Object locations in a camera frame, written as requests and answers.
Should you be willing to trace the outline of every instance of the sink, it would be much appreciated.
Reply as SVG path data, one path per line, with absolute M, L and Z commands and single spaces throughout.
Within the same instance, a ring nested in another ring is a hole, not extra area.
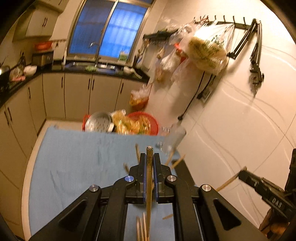
M 65 65 L 65 69 L 70 70 L 85 70 L 87 66 L 96 66 L 94 62 L 71 62 Z M 111 64 L 97 64 L 96 72 L 103 72 L 103 73 L 115 73 L 117 67 Z

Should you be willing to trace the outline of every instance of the red bowl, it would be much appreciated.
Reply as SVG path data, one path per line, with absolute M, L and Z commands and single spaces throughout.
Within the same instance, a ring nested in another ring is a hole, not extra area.
M 51 46 L 52 46 L 52 41 L 41 42 L 41 43 L 35 44 L 35 50 L 44 51 L 44 50 L 50 49 Z

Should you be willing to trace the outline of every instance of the window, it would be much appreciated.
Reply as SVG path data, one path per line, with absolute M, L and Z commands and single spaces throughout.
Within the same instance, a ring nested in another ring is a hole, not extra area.
M 68 54 L 118 58 L 130 53 L 151 0 L 86 0 L 72 30 Z M 92 42 L 97 45 L 89 47 Z

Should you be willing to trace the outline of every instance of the tile floor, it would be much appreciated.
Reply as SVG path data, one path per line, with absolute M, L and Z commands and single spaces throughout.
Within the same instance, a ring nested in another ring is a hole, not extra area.
M 27 171 L 24 179 L 24 185 L 22 189 L 22 225 L 24 230 L 25 240 L 29 240 L 31 237 L 30 227 L 29 227 L 29 190 L 32 172 L 35 164 L 35 160 L 41 145 L 41 142 L 44 138 L 47 128 L 50 126 L 55 126 L 58 129 L 64 130 L 82 130 L 82 122 L 74 121 L 60 121 L 60 120 L 47 120 L 41 129 L 38 138 L 36 140 L 35 146 L 32 150 L 30 159 L 28 161 Z

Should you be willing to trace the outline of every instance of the kitchen counter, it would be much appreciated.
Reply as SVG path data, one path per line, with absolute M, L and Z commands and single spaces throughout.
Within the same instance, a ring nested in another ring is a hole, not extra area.
M 118 71 L 114 73 L 102 73 L 102 72 L 96 72 L 96 71 L 81 71 L 81 70 L 70 70 L 62 68 L 61 61 L 54 61 L 53 65 L 49 65 L 44 67 L 43 69 L 37 68 L 36 73 L 31 77 L 26 77 L 24 81 L 21 81 L 14 85 L 11 89 L 0 93 L 0 108 L 4 105 L 4 103 L 19 89 L 21 89 L 24 85 L 26 85 L 28 82 L 36 78 L 37 76 L 43 74 L 43 73 L 76 73 L 76 74 L 94 74 L 94 75 L 104 75 L 104 76 L 112 76 L 112 77 L 118 77 L 118 78 L 124 78 L 129 80 L 134 80 L 137 82 L 142 82 L 143 84 L 148 84 L 149 82 L 149 76 L 145 74 L 142 70 L 136 69 L 136 72 L 142 76 L 142 79 L 139 79 L 135 74 L 126 74 L 123 72 L 123 66 L 115 64 L 118 67 Z

